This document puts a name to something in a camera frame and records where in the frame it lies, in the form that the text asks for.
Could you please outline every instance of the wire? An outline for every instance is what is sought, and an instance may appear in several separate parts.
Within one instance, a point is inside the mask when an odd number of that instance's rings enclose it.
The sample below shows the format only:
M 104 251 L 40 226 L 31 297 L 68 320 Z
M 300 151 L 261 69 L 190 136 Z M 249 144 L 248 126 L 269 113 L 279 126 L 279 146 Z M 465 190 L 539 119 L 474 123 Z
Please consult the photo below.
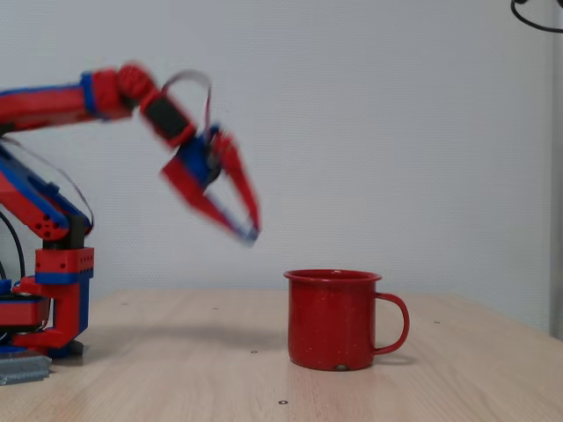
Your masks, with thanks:
M 524 24 L 526 24 L 528 26 L 531 26 L 532 28 L 539 29 L 540 31 L 546 31 L 547 33 L 563 33 L 563 29 L 550 28 L 548 26 L 542 26 L 542 25 L 534 24 L 533 22 L 529 21 L 527 18 L 522 16 L 520 14 L 520 12 L 516 9 L 515 0 L 512 0 L 512 3 L 510 3 L 510 10 L 514 14 L 514 16 L 516 16 L 518 18 L 518 20 L 520 20 L 521 22 L 523 22 Z
M 18 249 L 19 275 L 20 275 L 20 279 L 23 279 L 26 276 L 26 260 L 24 259 L 24 251 L 21 248 L 21 242 L 19 241 L 18 233 L 16 233 L 14 226 L 11 225 L 10 220 L 8 220 L 8 218 L 1 211 L 0 211 L 0 219 L 2 219 L 6 227 L 8 227 L 8 230 L 10 231 L 11 236 L 13 237 L 14 242 L 16 244 L 16 249 Z M 2 268 L 2 273 L 4 274 L 3 277 L 6 278 L 6 274 L 3 268 Z
M 208 137 L 208 139 L 210 139 L 211 133 L 209 132 L 209 127 L 210 127 L 209 103 L 211 102 L 211 85 L 212 85 L 211 78 L 205 73 L 200 72 L 199 70 L 182 70 L 181 72 L 178 72 L 168 78 L 168 80 L 165 82 L 165 84 L 162 87 L 162 92 L 165 94 L 173 84 L 177 83 L 182 79 L 195 81 L 207 88 L 208 97 L 205 100 L 205 108 L 203 112 L 203 124 L 205 125 L 205 134 Z
M 78 185 L 72 181 L 70 176 L 64 170 L 59 169 L 55 165 L 51 164 L 47 159 L 45 159 L 42 156 L 40 156 L 39 154 L 31 151 L 30 149 L 24 147 L 20 142 L 16 141 L 15 139 L 12 139 L 8 136 L 1 136 L 0 142 L 7 142 L 11 145 L 15 145 L 16 147 L 22 149 L 24 152 L 26 152 L 30 156 L 34 157 L 36 160 L 39 160 L 42 163 L 44 163 L 46 166 L 50 167 L 51 169 L 58 171 L 72 185 L 72 187 L 77 192 L 77 194 L 80 197 L 80 199 L 82 200 L 82 202 L 86 205 L 86 208 L 88 208 L 88 212 L 90 213 L 90 224 L 91 224 L 90 225 L 90 231 L 88 232 L 88 234 L 90 234 L 91 231 L 94 230 L 94 225 L 95 225 L 94 212 L 92 211 L 90 204 L 88 203 L 88 200 L 84 197 L 84 194 L 82 193 L 82 191 L 80 190 Z

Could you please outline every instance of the cable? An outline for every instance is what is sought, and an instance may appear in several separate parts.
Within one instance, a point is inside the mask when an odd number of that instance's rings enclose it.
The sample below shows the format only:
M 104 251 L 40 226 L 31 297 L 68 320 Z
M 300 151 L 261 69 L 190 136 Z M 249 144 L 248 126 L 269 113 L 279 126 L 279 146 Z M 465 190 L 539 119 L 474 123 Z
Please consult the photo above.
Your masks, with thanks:
M 542 26 L 542 25 L 534 24 L 533 22 L 529 21 L 527 18 L 522 16 L 520 14 L 520 12 L 516 9 L 515 0 L 512 0 L 512 2 L 510 3 L 510 10 L 514 14 L 514 16 L 516 16 L 518 18 L 518 20 L 520 20 L 521 22 L 523 22 L 524 24 L 526 24 L 528 26 L 531 26 L 532 28 L 539 29 L 540 31 L 546 31 L 547 33 L 563 33 L 563 29 L 550 28 L 548 26 Z
M 204 106 L 204 111 L 203 111 L 203 125 L 204 125 L 204 129 L 205 129 L 205 135 L 208 137 L 208 139 L 210 138 L 210 132 L 209 132 L 209 127 L 210 127 L 210 123 L 209 123 L 209 108 L 210 108 L 210 102 L 211 102 L 211 78 L 206 75 L 203 72 L 200 72 L 199 70 L 183 70 L 181 72 L 176 73 L 175 75 L 172 75 L 171 77 L 168 78 L 168 80 L 165 82 L 165 84 L 162 87 L 162 92 L 165 94 L 166 92 L 168 92 L 168 89 L 175 83 L 177 83 L 179 80 L 181 79 L 187 79 L 187 80 L 192 80 L 197 82 L 198 84 L 200 84 L 201 86 L 204 86 L 207 89 L 208 92 L 208 97 L 205 100 L 205 106 Z
M 16 233 L 14 226 L 11 225 L 10 220 L 8 220 L 8 218 L 4 215 L 2 211 L 0 211 L 0 219 L 2 219 L 2 221 L 10 231 L 11 236 L 13 237 L 14 242 L 16 244 L 16 248 L 18 249 L 19 275 L 20 275 L 20 279 L 23 279 L 26 276 L 26 260 L 24 259 L 24 250 L 21 248 L 21 242 L 19 241 L 18 233 Z M 6 278 L 6 274 L 3 268 L 1 271 L 3 273 L 3 277 Z

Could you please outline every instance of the mug rim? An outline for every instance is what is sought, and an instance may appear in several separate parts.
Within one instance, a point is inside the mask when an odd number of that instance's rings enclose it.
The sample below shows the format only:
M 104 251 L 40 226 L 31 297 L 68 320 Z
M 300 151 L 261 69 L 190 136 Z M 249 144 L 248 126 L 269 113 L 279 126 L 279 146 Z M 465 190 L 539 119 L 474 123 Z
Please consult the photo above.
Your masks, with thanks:
M 338 277 L 331 277 L 331 275 L 334 274 L 338 274 Z M 338 268 L 311 268 L 303 270 L 290 270 L 283 273 L 283 276 L 289 280 L 304 281 L 310 283 L 362 283 L 379 281 L 383 278 L 377 273 L 357 270 L 342 270 Z

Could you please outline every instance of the blue plastic part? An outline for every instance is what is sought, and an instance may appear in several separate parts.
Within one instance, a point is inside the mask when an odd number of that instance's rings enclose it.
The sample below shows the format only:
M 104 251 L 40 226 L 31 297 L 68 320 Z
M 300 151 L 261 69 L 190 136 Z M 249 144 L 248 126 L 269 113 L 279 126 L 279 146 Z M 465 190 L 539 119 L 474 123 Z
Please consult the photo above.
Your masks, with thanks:
M 92 73 L 84 72 L 82 78 L 80 79 L 80 86 L 84 91 L 84 106 L 86 111 L 92 116 L 97 117 L 102 120 L 110 120 L 107 116 L 99 112 L 98 105 L 96 104 L 96 99 L 94 98 Z
M 58 211 L 47 198 L 51 199 L 63 211 L 81 215 L 87 229 L 91 227 L 90 219 L 59 193 L 59 186 L 48 183 L 35 172 L 23 165 L 5 146 L 0 145 L 0 172 L 6 179 L 43 214 L 63 229 L 69 228 L 67 218 Z
M 61 85 L 44 85 L 44 86 L 33 86 L 25 88 L 16 88 L 14 90 L 0 91 L 0 97 L 12 94 L 33 94 L 34 92 L 42 91 L 65 91 L 74 90 L 80 88 L 79 84 L 61 84 Z
M 89 280 L 93 276 L 93 269 L 84 273 L 36 273 L 35 282 L 37 284 L 74 284 Z
M 82 86 L 84 91 L 84 106 L 88 113 L 96 115 L 98 114 L 98 108 L 96 107 L 96 101 L 94 100 L 94 91 L 91 88 L 91 73 L 83 73 L 80 79 L 80 86 Z
M 221 130 L 221 125 L 219 123 L 214 123 L 211 126 L 209 126 L 209 134 L 211 135 L 211 138 L 217 135 L 220 130 Z
M 209 201 L 213 202 L 217 209 L 221 210 L 221 213 L 225 217 L 225 219 L 229 222 L 230 227 L 232 230 L 237 234 L 238 238 L 246 243 L 246 244 L 254 244 L 258 239 L 258 231 L 256 228 L 251 224 L 247 223 L 246 225 L 242 224 L 237 220 L 237 218 L 229 212 L 229 210 L 223 206 L 221 203 L 213 196 L 213 194 L 208 193 Z
M 0 280 L 0 295 L 6 295 L 11 291 L 11 280 Z
M 201 189 L 205 189 L 211 174 L 207 163 L 207 143 L 204 135 L 195 136 L 191 142 L 186 142 L 178 148 L 176 157 L 184 167 L 197 178 Z
M 80 321 L 78 322 L 78 333 L 88 328 L 88 308 L 90 306 L 90 280 L 82 280 L 80 284 Z
M 17 303 L 17 304 L 20 304 L 20 303 L 38 303 L 38 302 L 41 302 L 41 301 L 44 301 L 44 300 L 45 300 L 44 297 L 39 297 L 37 299 L 30 299 L 29 301 L 2 301 L 2 303 Z
M 25 347 L 17 346 L 0 346 L 0 353 L 20 353 L 25 352 L 27 349 Z

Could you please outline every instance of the white wall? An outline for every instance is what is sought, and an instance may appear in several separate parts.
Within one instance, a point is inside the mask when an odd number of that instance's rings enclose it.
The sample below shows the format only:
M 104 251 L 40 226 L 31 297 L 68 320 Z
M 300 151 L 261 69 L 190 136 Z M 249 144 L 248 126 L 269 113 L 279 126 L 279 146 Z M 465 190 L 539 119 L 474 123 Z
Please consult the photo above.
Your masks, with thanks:
M 549 18 L 551 2 L 532 3 Z M 457 293 L 545 330 L 553 37 L 508 6 L 9 0 L 0 84 L 70 82 L 130 58 L 160 81 L 183 68 L 215 81 L 214 116 L 260 191 L 265 230 L 251 250 L 185 210 L 139 120 L 18 136 L 91 199 L 95 296 L 284 287 L 289 268 L 349 267 L 381 273 L 385 291 Z M 196 89 L 178 95 L 200 112 Z
M 563 12 L 557 10 L 557 24 Z M 550 332 L 563 339 L 563 39 L 555 35 L 552 146 L 552 289 Z

